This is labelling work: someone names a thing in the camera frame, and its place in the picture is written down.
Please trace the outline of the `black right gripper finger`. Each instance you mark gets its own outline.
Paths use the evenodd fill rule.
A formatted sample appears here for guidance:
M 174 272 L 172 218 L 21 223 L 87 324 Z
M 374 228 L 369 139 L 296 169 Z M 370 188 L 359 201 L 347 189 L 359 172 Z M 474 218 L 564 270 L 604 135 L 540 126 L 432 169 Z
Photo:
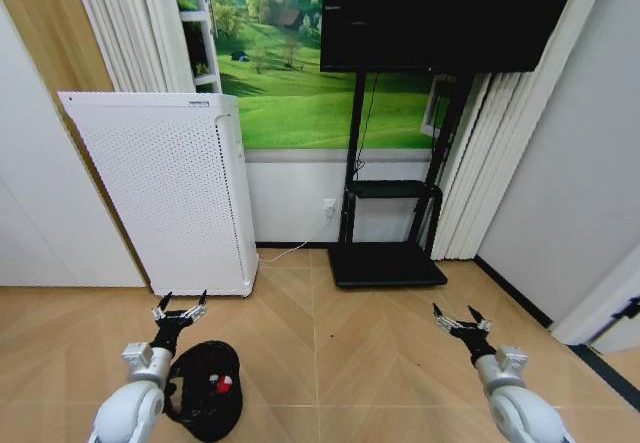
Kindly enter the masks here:
M 433 315 L 434 315 L 436 324 L 443 331 L 451 332 L 454 329 L 460 328 L 460 324 L 456 320 L 445 316 L 436 303 L 433 303 L 432 306 L 433 306 Z
M 468 306 L 468 310 L 475 321 L 475 328 L 485 333 L 489 333 L 491 330 L 492 322 L 485 319 L 484 316 L 472 306 Z

